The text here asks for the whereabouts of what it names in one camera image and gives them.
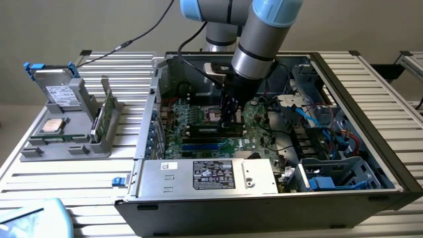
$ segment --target metal frame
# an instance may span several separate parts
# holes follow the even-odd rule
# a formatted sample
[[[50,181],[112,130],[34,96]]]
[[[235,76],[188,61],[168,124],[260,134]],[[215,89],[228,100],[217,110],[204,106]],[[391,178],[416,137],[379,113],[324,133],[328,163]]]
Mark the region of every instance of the metal frame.
[[[400,51],[395,64],[400,64],[423,82],[423,52]]]
[[[228,55],[221,53],[189,53],[187,57],[195,56],[220,56]],[[308,227],[309,229],[352,227],[363,219],[369,217],[377,211],[383,211],[387,207],[389,209],[400,209],[411,201],[416,200],[423,195],[423,189],[407,168],[401,164],[400,159],[393,153],[389,145],[384,141],[375,126],[368,120],[364,112],[357,106],[352,96],[348,94],[343,84],[335,76],[329,66],[316,52],[296,52],[281,53],[281,56],[303,56],[308,55],[312,60],[313,66],[321,76],[324,83],[331,92],[333,92],[335,100],[344,109],[349,120],[357,126],[357,131],[367,138],[364,141],[368,147],[372,147],[376,157],[380,157],[380,166],[387,165],[389,171],[385,171],[387,176],[392,172],[395,179],[401,187],[396,189],[375,189],[361,191],[339,191],[339,192],[313,192],[313,193],[296,193],[296,194],[263,194],[263,195],[232,195],[232,196],[205,196],[201,198],[179,196],[172,197],[133,197],[133,188],[129,188],[130,196],[125,199],[118,199],[114,202],[114,207],[118,213],[125,217],[126,222],[134,229],[138,236],[168,236],[168,235],[200,235],[213,234],[215,228],[205,228],[208,223],[213,223],[219,227],[217,233],[236,232],[259,232],[268,230],[295,230]],[[141,173],[141,167],[137,167],[137,174]],[[129,186],[140,187],[137,179],[134,184]],[[311,206],[319,202],[319,208]],[[252,219],[252,214],[244,212],[244,206],[253,206],[260,214],[260,220],[255,221],[255,226],[245,227]],[[360,208],[365,207],[364,211],[355,213],[353,216],[339,216],[339,214],[349,214],[348,209],[353,206]],[[279,223],[276,216],[281,213],[279,208],[289,213],[289,221],[284,221],[283,225]],[[307,214],[317,212],[319,209],[328,209],[337,211],[337,214],[329,216],[320,216],[319,221],[309,217]],[[236,223],[225,223],[224,221],[215,221],[212,218],[217,217],[215,211],[227,211],[231,214],[231,220]],[[197,217],[199,212],[211,214],[211,218],[201,221],[196,220],[195,223],[180,224],[177,219],[189,221],[191,217]],[[142,228],[137,225],[138,222],[144,224]]]

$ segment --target green circuit board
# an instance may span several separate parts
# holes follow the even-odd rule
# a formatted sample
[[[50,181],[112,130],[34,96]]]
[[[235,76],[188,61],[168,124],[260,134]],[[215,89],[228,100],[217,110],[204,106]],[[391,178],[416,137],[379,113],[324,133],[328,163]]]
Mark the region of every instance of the green circuit board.
[[[217,121],[213,116],[207,116],[211,112],[217,111],[217,106],[191,106],[184,99],[179,99],[172,105],[170,109],[166,108],[166,125],[165,125],[165,159],[192,159],[192,158],[241,158],[248,153],[259,153],[264,159],[276,161],[279,158],[275,145],[268,145],[268,148],[260,143],[263,137],[265,143],[271,135],[269,132],[263,130],[253,117],[259,106],[252,106],[249,103],[245,105],[243,111],[244,116],[244,130],[247,131],[243,137],[217,138],[217,143],[212,143],[212,149],[187,150],[184,146],[196,145],[196,143],[184,143],[187,136],[187,125],[216,125]]]
[[[102,108],[92,124],[89,136],[94,143],[98,143],[101,137],[106,135],[108,127],[110,125],[112,113],[114,108],[114,99],[110,89],[106,91]]]

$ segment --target barcode sticker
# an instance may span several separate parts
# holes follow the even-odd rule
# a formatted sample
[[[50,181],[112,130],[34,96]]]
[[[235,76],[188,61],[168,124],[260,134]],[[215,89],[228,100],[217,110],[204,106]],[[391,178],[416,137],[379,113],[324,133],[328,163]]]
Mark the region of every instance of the barcode sticker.
[[[60,107],[78,106],[78,101],[69,86],[46,86],[45,88]]]

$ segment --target motherboard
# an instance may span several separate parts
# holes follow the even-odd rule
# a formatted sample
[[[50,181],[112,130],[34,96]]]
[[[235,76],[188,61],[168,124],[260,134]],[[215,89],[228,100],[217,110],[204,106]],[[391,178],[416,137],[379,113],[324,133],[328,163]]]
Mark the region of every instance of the motherboard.
[[[195,158],[265,158],[276,164],[280,156],[271,133],[259,127],[255,118],[264,118],[257,99],[247,103],[241,112],[241,136],[203,137],[189,136],[189,129],[197,126],[203,132],[217,127],[219,106],[193,106],[187,99],[161,107],[161,121],[165,131],[165,159]]]

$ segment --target slotted aluminum table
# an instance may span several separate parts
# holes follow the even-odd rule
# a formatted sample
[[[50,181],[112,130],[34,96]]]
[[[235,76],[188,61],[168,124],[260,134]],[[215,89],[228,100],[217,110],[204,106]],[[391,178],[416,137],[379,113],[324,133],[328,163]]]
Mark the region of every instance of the slotted aluminum table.
[[[400,64],[423,82],[423,52],[401,51],[395,63]]]
[[[88,60],[104,53],[92,53]],[[320,53],[365,115],[415,178],[423,184],[423,118],[360,56]],[[110,180],[129,173],[148,93],[153,53],[116,53],[80,70],[90,94],[104,98],[100,76],[108,75],[113,94],[125,103],[110,158],[100,161],[21,163],[17,151],[45,112],[40,112],[0,169],[0,214],[44,198],[58,197],[73,220],[76,237],[134,238],[112,206],[125,194]],[[241,234],[227,237],[423,237],[423,198],[399,211],[384,211],[353,229]]]

